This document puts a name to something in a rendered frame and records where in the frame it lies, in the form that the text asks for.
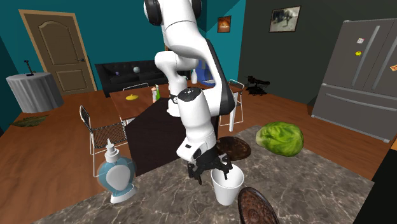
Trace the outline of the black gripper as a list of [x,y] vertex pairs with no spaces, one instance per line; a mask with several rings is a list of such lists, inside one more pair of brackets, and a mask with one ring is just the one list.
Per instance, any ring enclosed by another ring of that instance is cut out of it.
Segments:
[[194,163],[187,163],[188,176],[198,181],[199,185],[202,184],[200,175],[202,171],[210,169],[218,169],[223,172],[225,180],[228,179],[227,174],[232,169],[232,164],[227,154],[218,156],[216,148],[211,148],[204,153],[199,155],[200,150],[193,155],[195,159]]

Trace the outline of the white cup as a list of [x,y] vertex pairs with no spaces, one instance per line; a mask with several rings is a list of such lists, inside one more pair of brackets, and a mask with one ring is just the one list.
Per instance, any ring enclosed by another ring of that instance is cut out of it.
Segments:
[[223,206],[229,206],[233,203],[244,182],[244,173],[235,164],[232,164],[232,169],[226,176],[227,179],[225,179],[224,172],[219,169],[211,171],[216,199]]

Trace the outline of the brown ornate round plate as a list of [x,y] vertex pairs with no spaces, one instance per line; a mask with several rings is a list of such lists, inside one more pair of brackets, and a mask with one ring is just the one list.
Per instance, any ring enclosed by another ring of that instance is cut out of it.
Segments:
[[238,195],[242,224],[280,224],[273,207],[255,188],[245,187]]
[[219,138],[216,147],[219,155],[226,153],[231,161],[245,159],[251,154],[247,142],[234,136]]

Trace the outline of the dark robot stand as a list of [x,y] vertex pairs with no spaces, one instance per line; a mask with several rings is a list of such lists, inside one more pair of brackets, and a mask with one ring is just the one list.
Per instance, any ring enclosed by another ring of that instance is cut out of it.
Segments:
[[137,176],[179,158],[186,129],[179,117],[168,114],[168,101],[161,98],[125,127]]

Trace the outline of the green lettuce head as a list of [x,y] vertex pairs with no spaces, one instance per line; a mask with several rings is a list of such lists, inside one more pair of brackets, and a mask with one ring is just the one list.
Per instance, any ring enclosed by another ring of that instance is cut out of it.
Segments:
[[303,133],[292,123],[272,122],[256,133],[256,143],[272,153],[294,157],[303,148]]

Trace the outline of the black object on floor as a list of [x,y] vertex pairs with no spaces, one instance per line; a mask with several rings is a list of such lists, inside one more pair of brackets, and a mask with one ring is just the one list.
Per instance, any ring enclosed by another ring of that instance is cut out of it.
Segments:
[[251,95],[265,95],[267,94],[263,88],[270,85],[269,81],[258,80],[254,76],[247,76],[248,84],[246,91]]

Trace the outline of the blue rounded object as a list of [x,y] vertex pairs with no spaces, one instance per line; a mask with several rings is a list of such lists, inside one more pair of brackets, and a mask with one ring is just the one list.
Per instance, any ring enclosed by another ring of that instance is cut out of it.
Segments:
[[212,74],[204,60],[199,60],[198,66],[195,68],[195,71],[197,74],[198,82],[209,87],[215,86]]

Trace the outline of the blue soap dispenser bottle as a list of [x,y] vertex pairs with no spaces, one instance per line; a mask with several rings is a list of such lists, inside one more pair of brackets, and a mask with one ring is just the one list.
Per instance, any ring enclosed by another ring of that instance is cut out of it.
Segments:
[[101,164],[95,176],[98,182],[111,192],[110,202],[124,202],[137,193],[137,187],[132,183],[136,176],[135,162],[128,157],[122,157],[119,149],[107,139],[106,161]]

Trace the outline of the brown dining table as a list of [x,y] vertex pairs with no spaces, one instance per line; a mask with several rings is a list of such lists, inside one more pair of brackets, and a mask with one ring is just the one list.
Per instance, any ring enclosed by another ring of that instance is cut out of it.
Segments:
[[128,124],[153,104],[152,87],[142,87],[110,93],[111,99],[119,114],[120,120]]

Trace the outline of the black sofa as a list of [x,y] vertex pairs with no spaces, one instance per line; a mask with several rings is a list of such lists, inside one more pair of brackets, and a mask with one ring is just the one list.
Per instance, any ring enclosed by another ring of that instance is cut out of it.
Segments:
[[140,83],[147,82],[149,86],[168,83],[167,77],[156,67],[154,60],[96,64],[95,68],[106,97],[110,97],[111,92],[122,91],[125,87]]

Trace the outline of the grey refrigerator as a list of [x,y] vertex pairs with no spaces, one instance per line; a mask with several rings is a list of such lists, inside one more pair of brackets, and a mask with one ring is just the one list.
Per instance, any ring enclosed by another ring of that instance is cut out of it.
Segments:
[[312,116],[380,139],[397,134],[397,18],[346,20]]

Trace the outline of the green floor mat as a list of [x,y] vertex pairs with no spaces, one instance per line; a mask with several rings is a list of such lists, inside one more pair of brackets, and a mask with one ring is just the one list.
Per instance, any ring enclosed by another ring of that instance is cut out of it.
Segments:
[[47,116],[48,115],[23,118],[21,120],[11,123],[11,125],[16,127],[34,127],[39,125],[41,122],[43,122]]

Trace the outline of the brown panel door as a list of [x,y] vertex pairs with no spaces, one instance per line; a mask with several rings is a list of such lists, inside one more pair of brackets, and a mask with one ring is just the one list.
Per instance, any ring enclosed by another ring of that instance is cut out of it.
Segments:
[[92,69],[74,13],[19,10],[45,72],[62,95],[96,91]]

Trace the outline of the round table with grey cloth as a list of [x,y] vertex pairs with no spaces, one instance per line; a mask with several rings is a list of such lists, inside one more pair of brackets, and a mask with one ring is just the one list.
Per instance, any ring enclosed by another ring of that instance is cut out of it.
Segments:
[[34,73],[28,60],[24,60],[30,73],[6,78],[21,110],[40,113],[58,108],[64,101],[51,73]]

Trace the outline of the small orange wall picture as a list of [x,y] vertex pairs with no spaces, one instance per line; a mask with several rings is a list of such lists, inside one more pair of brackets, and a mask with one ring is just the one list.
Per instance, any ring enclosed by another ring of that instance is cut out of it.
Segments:
[[230,32],[231,16],[218,17],[217,32]]

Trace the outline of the grey framed wall picture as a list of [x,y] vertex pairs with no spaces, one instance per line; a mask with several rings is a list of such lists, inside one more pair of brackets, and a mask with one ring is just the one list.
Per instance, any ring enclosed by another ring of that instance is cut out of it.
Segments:
[[272,11],[269,32],[295,32],[301,6]]

